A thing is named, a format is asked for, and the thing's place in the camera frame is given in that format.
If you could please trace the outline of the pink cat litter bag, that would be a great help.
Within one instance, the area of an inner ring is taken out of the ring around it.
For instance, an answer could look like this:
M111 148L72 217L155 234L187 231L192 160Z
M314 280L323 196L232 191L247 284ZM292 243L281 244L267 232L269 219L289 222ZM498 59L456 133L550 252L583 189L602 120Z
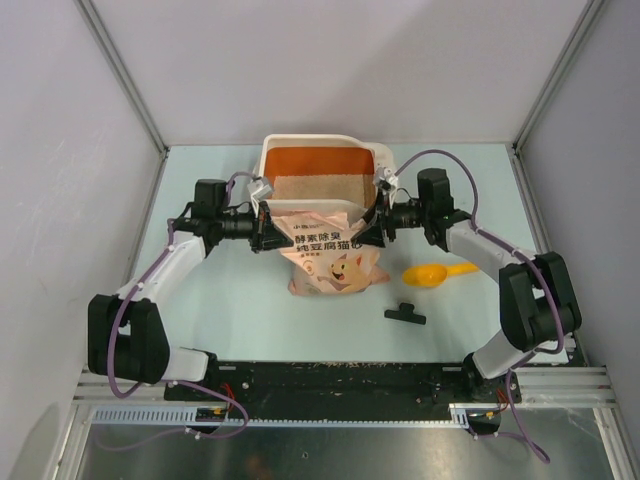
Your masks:
M297 296L360 293L390 281L380 250L360 245L366 209L347 200L269 200L272 221L292 241L280 253L293 263L289 290Z

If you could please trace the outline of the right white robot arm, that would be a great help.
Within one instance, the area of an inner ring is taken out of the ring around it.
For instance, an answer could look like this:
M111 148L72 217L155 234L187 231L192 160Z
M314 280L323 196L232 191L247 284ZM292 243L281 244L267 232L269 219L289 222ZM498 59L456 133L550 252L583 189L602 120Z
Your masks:
M563 351L566 337L582 325L582 315L564 258L536 254L509 244L480 227L473 214L455 207L445 170L417 175L418 197L396 202L398 179L388 168L374 175L374 205L354 240L383 247L400 229L422 229L426 241L474 264L499 289L500 328L465 360L463 393L484 401L497 389L497 377L539 353Z

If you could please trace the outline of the black bag clip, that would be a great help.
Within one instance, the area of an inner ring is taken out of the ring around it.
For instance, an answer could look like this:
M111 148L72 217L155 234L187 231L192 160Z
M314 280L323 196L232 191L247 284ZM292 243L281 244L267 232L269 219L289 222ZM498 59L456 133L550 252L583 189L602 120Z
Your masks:
M415 325L426 324L426 317L415 311L414 304L407 302L401 302L395 309L386 309L384 317Z

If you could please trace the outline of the white orange litter box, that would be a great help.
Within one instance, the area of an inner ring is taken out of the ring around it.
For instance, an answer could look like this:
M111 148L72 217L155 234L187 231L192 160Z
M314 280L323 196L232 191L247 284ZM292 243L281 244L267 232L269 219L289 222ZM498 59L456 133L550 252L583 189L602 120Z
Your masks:
M253 173L273 188L266 202L276 216L344 213L358 221L374 204L379 170L396 169L386 145L345 135L272 134Z

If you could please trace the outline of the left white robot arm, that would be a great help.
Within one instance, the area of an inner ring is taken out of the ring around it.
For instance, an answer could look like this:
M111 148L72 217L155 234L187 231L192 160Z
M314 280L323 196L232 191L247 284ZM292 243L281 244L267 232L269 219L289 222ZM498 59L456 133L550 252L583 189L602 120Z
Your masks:
M109 381L114 394L125 397L117 382L136 386L186 381L197 398L214 397L220 374L208 367L205 351L174 347L167 337L161 306L173 291L224 240L245 240L255 253L292 245L273 222L267 203L273 192L264 177L248 184L250 208L231 204L234 180L201 179L194 198L167 221L167 244L156 260L112 295L97 294L88 305L88 369Z

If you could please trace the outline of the yellow plastic scoop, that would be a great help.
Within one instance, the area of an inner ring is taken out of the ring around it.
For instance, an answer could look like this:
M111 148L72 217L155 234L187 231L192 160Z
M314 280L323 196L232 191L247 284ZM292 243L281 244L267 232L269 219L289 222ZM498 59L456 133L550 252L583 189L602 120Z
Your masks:
M437 288L449 277L478 272L479 268L472 263L455 265L425 264L407 269L402 281L411 287Z

